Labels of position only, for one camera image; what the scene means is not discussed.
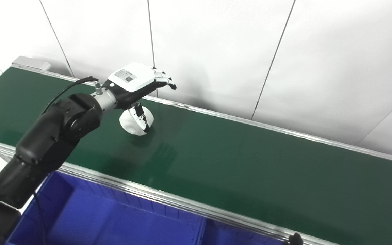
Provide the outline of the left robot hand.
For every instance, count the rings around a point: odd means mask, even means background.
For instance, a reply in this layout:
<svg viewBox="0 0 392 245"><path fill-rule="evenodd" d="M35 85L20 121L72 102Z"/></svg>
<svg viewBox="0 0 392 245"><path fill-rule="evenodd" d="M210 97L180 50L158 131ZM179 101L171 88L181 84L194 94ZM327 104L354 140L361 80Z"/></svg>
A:
<svg viewBox="0 0 392 245"><path fill-rule="evenodd" d="M103 111L123 110L119 122L124 130L132 135L146 135L154 118L149 110L145 111L140 99L165 86L176 90L175 82L164 71L133 62L113 72L101 87L103 94L100 96L97 91L96 96Z"/></svg>

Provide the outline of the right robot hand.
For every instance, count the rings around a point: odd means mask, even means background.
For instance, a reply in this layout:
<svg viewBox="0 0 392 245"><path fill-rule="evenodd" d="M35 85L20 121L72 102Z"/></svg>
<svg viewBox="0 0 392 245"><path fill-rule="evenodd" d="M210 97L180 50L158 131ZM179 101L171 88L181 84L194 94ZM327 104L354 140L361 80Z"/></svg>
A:
<svg viewBox="0 0 392 245"><path fill-rule="evenodd" d="M299 233L294 233L288 237L288 240L284 240L282 245L303 245L304 241Z"/></svg>

